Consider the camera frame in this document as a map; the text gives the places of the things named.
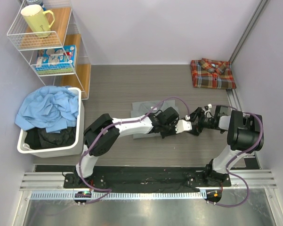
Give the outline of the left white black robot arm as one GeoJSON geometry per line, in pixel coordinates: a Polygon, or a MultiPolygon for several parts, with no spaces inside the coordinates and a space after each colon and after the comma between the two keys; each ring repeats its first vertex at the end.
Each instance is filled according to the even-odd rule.
{"type": "Polygon", "coordinates": [[[97,160],[111,149],[117,139],[135,134],[175,135],[178,121],[179,113],[173,107],[136,118],[117,119],[108,113],[101,115],[84,131],[83,151],[76,165],[75,183],[81,188],[92,187],[91,176],[97,160]]]}

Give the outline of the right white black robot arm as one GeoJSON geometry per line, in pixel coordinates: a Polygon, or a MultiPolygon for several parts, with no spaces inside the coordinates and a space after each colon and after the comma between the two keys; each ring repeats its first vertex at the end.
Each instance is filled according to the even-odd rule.
{"type": "Polygon", "coordinates": [[[190,134],[198,136],[204,129],[218,130],[227,133],[227,146],[218,157],[212,159],[200,178],[208,186],[223,185],[230,169],[243,157],[261,150],[264,144],[262,116],[238,111],[234,107],[215,105],[198,107],[188,118],[192,124],[190,134]]]}

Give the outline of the grey long sleeve shirt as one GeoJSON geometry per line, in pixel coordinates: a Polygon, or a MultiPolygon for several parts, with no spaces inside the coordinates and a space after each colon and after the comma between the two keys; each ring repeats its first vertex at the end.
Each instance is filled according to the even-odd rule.
{"type": "Polygon", "coordinates": [[[162,104],[159,104],[157,107],[155,107],[159,102],[160,100],[132,103],[131,118],[140,117],[148,113],[151,109],[153,109],[153,113],[155,113],[158,110],[164,111],[168,107],[173,107],[177,112],[179,112],[179,109],[175,104],[175,100],[164,101],[162,104]]]}

